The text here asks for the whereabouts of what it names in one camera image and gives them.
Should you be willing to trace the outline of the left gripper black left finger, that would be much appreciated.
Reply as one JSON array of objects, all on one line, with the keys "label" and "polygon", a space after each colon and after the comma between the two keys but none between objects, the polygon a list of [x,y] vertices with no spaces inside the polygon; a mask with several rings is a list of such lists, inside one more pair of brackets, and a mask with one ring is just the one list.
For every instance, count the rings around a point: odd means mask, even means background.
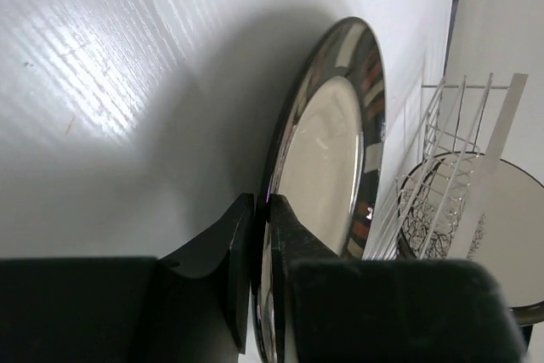
[{"label": "left gripper black left finger", "polygon": [[252,195],[238,196],[164,258],[4,259],[2,361],[237,361],[253,213]]}]

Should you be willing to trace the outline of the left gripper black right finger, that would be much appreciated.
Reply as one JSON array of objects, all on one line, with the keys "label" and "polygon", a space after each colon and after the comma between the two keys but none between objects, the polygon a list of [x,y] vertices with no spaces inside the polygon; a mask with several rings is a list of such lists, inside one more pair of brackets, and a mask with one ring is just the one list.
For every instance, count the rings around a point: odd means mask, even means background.
[{"label": "left gripper black right finger", "polygon": [[280,362],[523,362],[495,279],[467,261],[344,260],[270,202]]}]

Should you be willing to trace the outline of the cream plate checkered rim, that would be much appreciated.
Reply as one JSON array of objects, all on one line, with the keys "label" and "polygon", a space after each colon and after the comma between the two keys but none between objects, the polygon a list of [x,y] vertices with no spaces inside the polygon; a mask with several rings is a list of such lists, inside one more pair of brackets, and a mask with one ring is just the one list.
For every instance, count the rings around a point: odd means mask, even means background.
[{"label": "cream plate checkered rim", "polygon": [[358,17],[335,23],[319,40],[286,96],[259,192],[263,241],[252,278],[258,352],[278,360],[272,290],[270,199],[284,196],[297,220],[344,259],[363,256],[376,205],[386,130],[380,48]]}]

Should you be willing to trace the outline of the cream plate with tree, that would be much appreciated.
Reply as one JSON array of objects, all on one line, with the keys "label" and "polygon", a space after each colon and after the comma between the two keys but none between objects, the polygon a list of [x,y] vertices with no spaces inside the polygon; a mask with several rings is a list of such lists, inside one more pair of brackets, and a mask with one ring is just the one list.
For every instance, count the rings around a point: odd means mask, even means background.
[{"label": "cream plate with tree", "polygon": [[[403,180],[398,214],[404,219],[398,252],[404,259],[443,259],[461,220],[470,178],[483,156],[456,153],[420,164]],[[467,259],[500,283],[521,326],[543,321],[543,186],[530,174],[500,161]]]}]

